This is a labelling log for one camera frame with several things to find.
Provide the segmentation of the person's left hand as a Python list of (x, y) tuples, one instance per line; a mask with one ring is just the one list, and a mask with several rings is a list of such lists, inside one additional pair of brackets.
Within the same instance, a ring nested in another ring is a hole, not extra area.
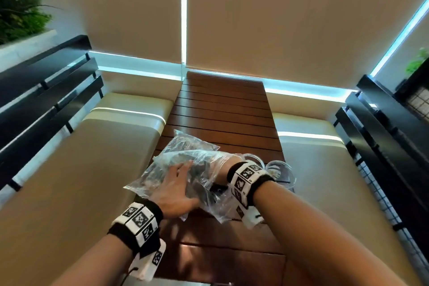
[(191, 164), (193, 162), (188, 161), (170, 166), (162, 184), (149, 197), (161, 209), (165, 219), (178, 218), (188, 213), (183, 212), (183, 197)]

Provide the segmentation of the person's right hand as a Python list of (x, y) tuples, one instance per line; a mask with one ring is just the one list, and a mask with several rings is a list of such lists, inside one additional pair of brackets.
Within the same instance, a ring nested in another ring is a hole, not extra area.
[(208, 165), (204, 169), (202, 184), (207, 189), (212, 185), (228, 186), (228, 172), (237, 163), (244, 162), (242, 154), (208, 151), (203, 153), (203, 163)]

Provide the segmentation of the clear plastic bag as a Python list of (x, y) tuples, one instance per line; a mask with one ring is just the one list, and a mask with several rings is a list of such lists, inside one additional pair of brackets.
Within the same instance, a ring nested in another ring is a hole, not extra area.
[[(199, 138), (176, 131), (175, 137), (158, 156), (153, 158), (152, 164), (148, 166), (142, 176), (124, 188), (136, 193), (144, 200), (149, 200), (152, 193), (162, 184), (169, 167), (172, 166), (169, 164), (170, 160), (175, 154), (196, 153), (199, 157), (203, 157), (203, 153), (208, 151), (218, 151), (218, 147)], [(218, 197), (216, 204), (210, 207), (201, 205), (199, 207), (212, 214), (218, 222), (223, 223), (230, 219), (229, 212), (236, 212), (237, 202), (229, 190), (229, 185), (214, 184), (210, 190)]]

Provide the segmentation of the person's left forearm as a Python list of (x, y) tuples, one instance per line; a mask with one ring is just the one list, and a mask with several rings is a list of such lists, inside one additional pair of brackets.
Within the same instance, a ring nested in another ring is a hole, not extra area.
[(105, 235), (50, 286), (113, 286), (133, 260), (115, 235)]

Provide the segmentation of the person's right forearm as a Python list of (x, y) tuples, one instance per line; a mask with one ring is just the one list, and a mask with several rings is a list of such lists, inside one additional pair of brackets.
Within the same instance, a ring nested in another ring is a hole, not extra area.
[(407, 286), (327, 215), (274, 181), (253, 202), (288, 258), (287, 286)]

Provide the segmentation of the black item inside bag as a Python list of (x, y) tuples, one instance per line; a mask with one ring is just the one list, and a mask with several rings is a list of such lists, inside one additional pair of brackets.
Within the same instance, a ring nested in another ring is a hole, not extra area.
[(205, 157), (199, 157), (196, 153), (177, 153), (170, 160), (170, 165), (185, 164), (192, 161), (187, 173), (185, 196), (197, 198), (201, 206), (215, 205), (218, 197), (211, 191), (210, 186), (210, 161)]

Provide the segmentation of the black white marker wristband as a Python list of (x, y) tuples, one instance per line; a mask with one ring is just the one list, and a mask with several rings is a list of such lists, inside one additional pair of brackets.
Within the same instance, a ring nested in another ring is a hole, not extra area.
[(253, 229), (264, 219), (254, 204), (256, 190), (267, 181), (274, 181), (269, 172), (254, 161), (234, 164), (228, 171), (229, 190), (237, 202), (236, 212), (244, 226)]
[(154, 202), (133, 202), (108, 230), (109, 235), (119, 238), (132, 251), (129, 273), (140, 281), (152, 281), (166, 251), (166, 243), (160, 238), (163, 218), (162, 210)]

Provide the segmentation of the clear plastic cup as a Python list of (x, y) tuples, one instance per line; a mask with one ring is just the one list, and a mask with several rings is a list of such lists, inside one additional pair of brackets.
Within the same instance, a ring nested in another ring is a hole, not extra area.
[(294, 186), (297, 182), (297, 178), (293, 174), (292, 167), (289, 164), (280, 160), (274, 160), (267, 163), (265, 169), (279, 185), (295, 192)]
[(243, 158), (245, 159), (245, 161), (251, 162), (251, 163), (256, 164), (257, 166), (259, 166), (260, 168), (265, 169), (265, 163), (257, 155), (254, 155), (254, 154), (251, 154), (251, 153), (245, 153), (245, 154), (243, 154)]

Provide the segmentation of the beige cushioned bench seat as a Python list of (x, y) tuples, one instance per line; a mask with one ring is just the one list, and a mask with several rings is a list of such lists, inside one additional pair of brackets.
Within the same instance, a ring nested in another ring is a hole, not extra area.
[(341, 224), (409, 286), (423, 286), (334, 126), (325, 120), (273, 113), (297, 195)]
[(0, 286), (49, 286), (133, 202), (171, 100), (106, 94), (0, 207)]

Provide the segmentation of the black slatted bench backrest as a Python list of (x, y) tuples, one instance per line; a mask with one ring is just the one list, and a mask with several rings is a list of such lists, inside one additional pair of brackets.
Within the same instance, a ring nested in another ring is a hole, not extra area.
[(78, 35), (0, 73), (0, 192), (17, 192), (16, 176), (94, 97), (104, 81)]
[(398, 217), (418, 259), (429, 266), (429, 124), (364, 75), (335, 114), (356, 165), (365, 164)]

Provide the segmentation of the beige roller blind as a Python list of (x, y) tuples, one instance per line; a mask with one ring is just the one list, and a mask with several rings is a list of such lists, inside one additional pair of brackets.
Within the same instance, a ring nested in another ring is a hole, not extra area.
[(187, 65), (351, 88), (425, 0), (187, 0)]
[(94, 50), (181, 63), (181, 0), (44, 0), (62, 43), (87, 35)]

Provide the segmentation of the white planter box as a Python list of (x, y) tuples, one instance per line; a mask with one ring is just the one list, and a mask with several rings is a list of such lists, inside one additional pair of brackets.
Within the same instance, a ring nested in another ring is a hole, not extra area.
[(41, 34), (0, 46), (0, 73), (56, 46), (57, 31), (47, 30)]

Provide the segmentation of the green fern plant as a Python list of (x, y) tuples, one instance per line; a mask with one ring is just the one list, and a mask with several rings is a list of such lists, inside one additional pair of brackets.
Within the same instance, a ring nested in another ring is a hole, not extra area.
[(0, 46), (44, 33), (53, 18), (48, 8), (59, 9), (45, 0), (0, 0)]

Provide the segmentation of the small green leafy plant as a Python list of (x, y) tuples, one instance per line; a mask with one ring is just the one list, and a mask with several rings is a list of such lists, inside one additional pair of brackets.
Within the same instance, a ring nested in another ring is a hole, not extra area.
[(429, 51), (425, 48), (420, 48), (416, 58), (411, 60), (405, 68), (406, 77), (409, 78), (428, 58)]

